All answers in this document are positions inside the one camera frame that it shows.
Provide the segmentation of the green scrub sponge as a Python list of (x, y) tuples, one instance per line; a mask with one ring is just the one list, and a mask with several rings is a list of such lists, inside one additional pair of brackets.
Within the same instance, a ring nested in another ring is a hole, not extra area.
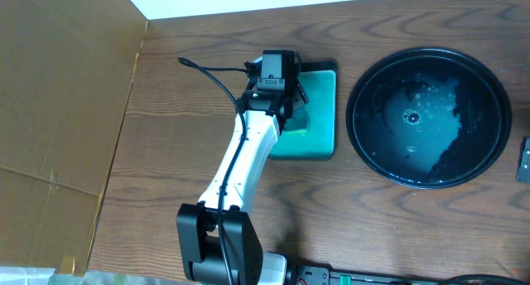
[(295, 110), (284, 125), (286, 133), (305, 133), (309, 127), (309, 116), (304, 108)]

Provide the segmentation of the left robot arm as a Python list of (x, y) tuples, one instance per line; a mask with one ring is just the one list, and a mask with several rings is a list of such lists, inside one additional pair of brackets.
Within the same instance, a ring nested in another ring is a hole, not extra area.
[(287, 258), (263, 250), (252, 225), (264, 164), (286, 121), (309, 99), (295, 51), (265, 50), (242, 69), (248, 84), (234, 104), (234, 132), (214, 179), (176, 228), (185, 277), (202, 284), (285, 284)]

